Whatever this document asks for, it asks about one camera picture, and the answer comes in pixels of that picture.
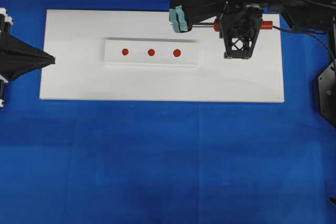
white platform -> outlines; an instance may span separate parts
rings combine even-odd
[[[284,102],[279,31],[262,30],[250,60],[225,60],[213,29],[176,34],[168,19],[166,12],[48,10],[44,50],[56,64],[42,71],[40,98]],[[264,20],[279,26],[279,15]],[[130,54],[122,58],[124,43]]]

blue surface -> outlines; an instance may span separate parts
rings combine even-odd
[[[169,0],[0,6],[42,48],[48,8]],[[305,36],[282,35],[282,49],[283,104],[41,101],[40,71],[20,77],[0,111],[0,223],[335,223],[336,130],[316,87],[329,56]]]

red dot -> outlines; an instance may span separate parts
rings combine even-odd
[[[154,49],[149,49],[148,50],[148,55],[149,56],[154,56],[154,54],[155,54],[155,50]]]
[[[128,53],[129,53],[129,51],[128,51],[127,48],[124,48],[124,49],[122,50],[122,54],[123,54],[123,55],[128,55]]]
[[[174,50],[173,54],[174,54],[175,57],[179,57],[179,56],[181,56],[181,50],[176,49],[176,50]]]

